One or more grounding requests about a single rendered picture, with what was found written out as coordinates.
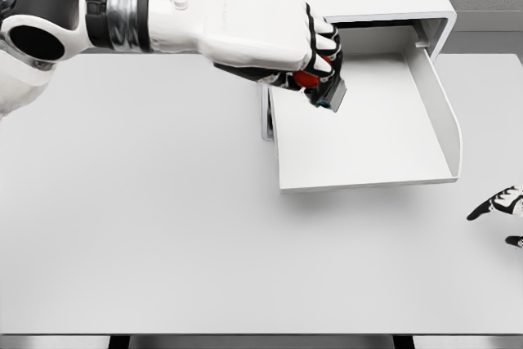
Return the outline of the red and grey load switch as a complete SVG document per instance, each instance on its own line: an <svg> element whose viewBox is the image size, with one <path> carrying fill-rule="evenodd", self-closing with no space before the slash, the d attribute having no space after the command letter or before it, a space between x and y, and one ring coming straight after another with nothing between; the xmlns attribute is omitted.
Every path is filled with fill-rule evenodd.
<svg viewBox="0 0 523 349"><path fill-rule="evenodd" d="M323 57L334 69L334 76L322 81L319 77L306 71L292 73L292 79L297 87L304 89L308 101L315 107L323 107L336 113L346 94L346 85L341 76L343 56L338 55L330 60Z"/></svg>

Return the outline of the white cabinet drawer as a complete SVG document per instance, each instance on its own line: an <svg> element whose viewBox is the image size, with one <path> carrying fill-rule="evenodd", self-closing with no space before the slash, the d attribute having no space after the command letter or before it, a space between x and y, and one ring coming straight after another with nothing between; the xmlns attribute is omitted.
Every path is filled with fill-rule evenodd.
<svg viewBox="0 0 523 349"><path fill-rule="evenodd" d="M343 29L337 111L270 91L283 192L457 181L462 136L428 45L411 26Z"/></svg>

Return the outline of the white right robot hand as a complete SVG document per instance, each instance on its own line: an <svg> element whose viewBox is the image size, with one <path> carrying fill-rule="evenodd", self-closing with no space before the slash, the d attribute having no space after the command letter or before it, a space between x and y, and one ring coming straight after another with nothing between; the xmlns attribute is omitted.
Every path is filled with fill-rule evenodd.
<svg viewBox="0 0 523 349"><path fill-rule="evenodd" d="M467 220L475 221L493 211L523 218L523 185L509 186L492 195L474 208L467 215Z"/></svg>

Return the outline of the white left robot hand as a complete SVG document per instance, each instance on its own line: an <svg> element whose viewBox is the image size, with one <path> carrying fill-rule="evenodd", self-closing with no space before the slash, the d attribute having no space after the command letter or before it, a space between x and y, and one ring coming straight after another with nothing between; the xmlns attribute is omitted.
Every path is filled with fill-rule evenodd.
<svg viewBox="0 0 523 349"><path fill-rule="evenodd" d="M197 50L228 73L315 97L341 82L339 32L302 0L222 0Z"/></svg>

